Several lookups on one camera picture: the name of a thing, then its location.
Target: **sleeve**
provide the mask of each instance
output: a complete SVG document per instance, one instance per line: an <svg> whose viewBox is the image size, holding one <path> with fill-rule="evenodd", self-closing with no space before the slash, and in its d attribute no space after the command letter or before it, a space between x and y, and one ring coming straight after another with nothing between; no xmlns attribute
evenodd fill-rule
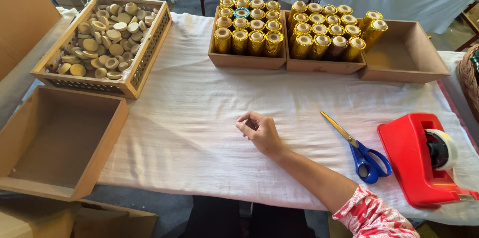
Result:
<svg viewBox="0 0 479 238"><path fill-rule="evenodd" d="M354 238L419 238L405 217L361 185L332 218L343 223Z"/></svg>

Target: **tape dispenser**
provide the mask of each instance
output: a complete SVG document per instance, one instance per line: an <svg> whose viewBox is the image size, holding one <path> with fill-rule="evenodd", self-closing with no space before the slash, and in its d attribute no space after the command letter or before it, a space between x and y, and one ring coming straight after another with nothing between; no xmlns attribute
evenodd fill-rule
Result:
<svg viewBox="0 0 479 238"><path fill-rule="evenodd" d="M477 201L479 193L460 188L452 179L458 152L432 113L410 113L377 132L408 203L437 209L441 204Z"/></svg>

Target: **person's leg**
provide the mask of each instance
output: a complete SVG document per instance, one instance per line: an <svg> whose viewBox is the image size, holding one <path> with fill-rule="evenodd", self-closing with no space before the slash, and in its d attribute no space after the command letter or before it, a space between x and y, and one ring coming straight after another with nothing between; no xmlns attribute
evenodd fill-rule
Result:
<svg viewBox="0 0 479 238"><path fill-rule="evenodd" d="M253 204L249 238L310 238L314 231L308 228L303 209Z"/></svg>
<svg viewBox="0 0 479 238"><path fill-rule="evenodd" d="M236 200L193 196L193 209L184 238L239 238L240 204Z"/></svg>

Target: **scissors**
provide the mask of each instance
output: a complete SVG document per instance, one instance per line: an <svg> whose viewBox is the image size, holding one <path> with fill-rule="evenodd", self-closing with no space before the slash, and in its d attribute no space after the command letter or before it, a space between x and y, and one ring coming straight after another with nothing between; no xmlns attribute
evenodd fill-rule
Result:
<svg viewBox="0 0 479 238"><path fill-rule="evenodd" d="M355 140L351 137L344 129L342 129L333 119L331 119L326 113L321 112L321 114L336 128L339 133L348 141L349 147L351 148L351 152L353 154L353 159L356 163L356 174L361 178L364 182L368 184L374 184L377 182L379 177L386 177L389 176L392 172L391 163L389 160L381 154L380 152L369 149L364 146L359 141ZM379 157L379 159L384 163L386 166L386 171L381 168L381 166L372 158L369 153L372 153ZM359 174L359 168L364 166L367 171L367 175L363 176Z"/></svg>

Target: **wrapped cylinder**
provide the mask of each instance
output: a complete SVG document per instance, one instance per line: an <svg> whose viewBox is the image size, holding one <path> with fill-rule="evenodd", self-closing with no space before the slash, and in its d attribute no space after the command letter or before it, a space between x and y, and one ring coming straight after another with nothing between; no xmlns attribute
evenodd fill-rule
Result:
<svg viewBox="0 0 479 238"><path fill-rule="evenodd" d="M252 20L249 22L248 30L252 32L253 30L262 31L264 29L264 23L261 20Z"/></svg>
<svg viewBox="0 0 479 238"><path fill-rule="evenodd" d="M248 19L249 15L250 15L250 12L247 8L237 8L235 9L233 13L234 19L236 18Z"/></svg>
<svg viewBox="0 0 479 238"><path fill-rule="evenodd" d="M233 21L228 17L219 17L218 20L216 20L216 29L221 27L231 29L232 26Z"/></svg>
<svg viewBox="0 0 479 238"><path fill-rule="evenodd" d="M263 32L253 30L248 37L248 54L251 56L261 56L264 50L266 37Z"/></svg>
<svg viewBox="0 0 479 238"><path fill-rule="evenodd" d="M348 15L345 14L341 16L341 25L342 26L347 26L347 25L356 25L358 23L358 20L356 20L356 17L353 15Z"/></svg>
<svg viewBox="0 0 479 238"><path fill-rule="evenodd" d="M326 59L329 61L338 61L339 57L346 51L348 41L342 36L334 36L331 38L331 45L326 51Z"/></svg>
<svg viewBox="0 0 479 238"><path fill-rule="evenodd" d="M268 32L266 34L266 43L264 45L264 55L267 57L278 57L283 47L283 34L279 31Z"/></svg>
<svg viewBox="0 0 479 238"><path fill-rule="evenodd" d="M331 39L328 36L317 35L313 38L313 46L311 46L308 58L310 60L321 60L330 44Z"/></svg>
<svg viewBox="0 0 479 238"><path fill-rule="evenodd" d="M353 14L353 9L350 7L350 6L346 6L346 5L340 5L337 7L338 9L338 12L336 13L336 15L338 15L339 17L343 17L344 15L351 15Z"/></svg>
<svg viewBox="0 0 479 238"><path fill-rule="evenodd" d="M274 10L274 11L278 11L280 10L281 8L281 4L276 2L276 1L268 1L266 3L266 9L269 11L269 10Z"/></svg>
<svg viewBox="0 0 479 238"><path fill-rule="evenodd" d="M302 34L296 37L293 48L291 49L291 58L305 59L313 46L313 38L308 34Z"/></svg>
<svg viewBox="0 0 479 238"><path fill-rule="evenodd" d="M311 27L311 37L316 37L317 35L326 35L328 33L328 28L323 24L315 24Z"/></svg>
<svg viewBox="0 0 479 238"><path fill-rule="evenodd" d="M356 25L361 31L366 31L368 27L375 21L375 20L382 20L383 15L378 13L377 11L370 10L366 12L364 18Z"/></svg>
<svg viewBox="0 0 479 238"><path fill-rule="evenodd" d="M218 16L219 17L228 17L230 19L234 19L233 18L233 10L231 8L220 8L218 10Z"/></svg>
<svg viewBox="0 0 479 238"><path fill-rule="evenodd" d="M228 28L218 28L215 31L215 50L220 54L229 54L231 50L231 31Z"/></svg>
<svg viewBox="0 0 479 238"><path fill-rule="evenodd" d="M361 51L366 48L366 43L364 40L358 37L351 37L348 40L348 47L344 51L343 61L344 62L354 62L356 57L361 54Z"/></svg>
<svg viewBox="0 0 479 238"><path fill-rule="evenodd" d="M357 26L355 25L347 25L344 27L344 35L343 37L345 39L350 39L351 37L354 37L354 36L361 36L361 29L359 29Z"/></svg>
<svg viewBox="0 0 479 238"><path fill-rule="evenodd" d="M248 31L236 30L231 37L231 49L233 49L233 54L245 55L248 51Z"/></svg>
<svg viewBox="0 0 479 238"><path fill-rule="evenodd" d="M250 14L249 14L249 21L252 21L252 20L261 20L263 22L266 21L266 13L262 10L260 10L259 8L255 8L253 10L251 10Z"/></svg>
<svg viewBox="0 0 479 238"><path fill-rule="evenodd" d="M235 0L219 0L221 8L234 8Z"/></svg>
<svg viewBox="0 0 479 238"><path fill-rule="evenodd" d="M279 11L268 10L266 12L266 19L267 20L279 21L280 18L281 18L281 14L279 13Z"/></svg>
<svg viewBox="0 0 479 238"><path fill-rule="evenodd" d="M264 25L264 32L268 33L270 31L281 31L281 23L275 20L269 20Z"/></svg>
<svg viewBox="0 0 479 238"><path fill-rule="evenodd" d="M326 18L319 13L312 13L309 15L308 23L310 25L321 24L326 21Z"/></svg>
<svg viewBox="0 0 479 238"><path fill-rule="evenodd" d="M264 3L263 0L251 0L251 2L249 3L249 10L253 10L256 8L262 11L266 11L264 10L266 8L266 4Z"/></svg>
<svg viewBox="0 0 479 238"><path fill-rule="evenodd" d="M344 35L344 28L338 24L331 24L328 26L328 33L327 35L332 39L334 36L342 36Z"/></svg>
<svg viewBox="0 0 479 238"><path fill-rule="evenodd" d="M329 15L329 16L326 16L326 23L328 25L332 25L332 24L341 25L341 19L336 15Z"/></svg>
<svg viewBox="0 0 479 238"><path fill-rule="evenodd" d="M338 12L338 9L333 5L324 5L323 9L321 10L324 16L334 15Z"/></svg>
<svg viewBox="0 0 479 238"><path fill-rule="evenodd" d="M302 35L302 34L310 34L311 33L311 26L307 23L300 22L296 25L296 27L293 29L293 32L289 36L289 45L291 48L294 45L294 42L297 38L297 36Z"/></svg>
<svg viewBox="0 0 479 238"><path fill-rule="evenodd" d="M249 0L236 0L235 1L236 8L249 8Z"/></svg>
<svg viewBox="0 0 479 238"><path fill-rule="evenodd" d="M236 18L232 24L234 30L247 30L249 28L249 21L245 18Z"/></svg>
<svg viewBox="0 0 479 238"><path fill-rule="evenodd" d="M366 53L374 46L374 44L380 39L384 32L387 30L387 24L383 20L375 20L369 27L362 33L361 38L366 43L364 51Z"/></svg>
<svg viewBox="0 0 479 238"><path fill-rule="evenodd" d="M295 16L293 17L293 20L289 26L289 29L288 29L288 34L292 34L293 33L293 30L294 28L296 27L296 25L300 22L308 22L308 16L304 13L297 13L295 14Z"/></svg>
<svg viewBox="0 0 479 238"><path fill-rule="evenodd" d="M304 12L306 12L306 4L304 2L296 1L293 5L291 5L291 11L289 12L288 21L286 23L288 28L294 26L291 25L291 23L293 22L295 14Z"/></svg>
<svg viewBox="0 0 479 238"><path fill-rule="evenodd" d="M311 15L313 13L321 14L323 8L317 3L309 3L306 7L306 15Z"/></svg>

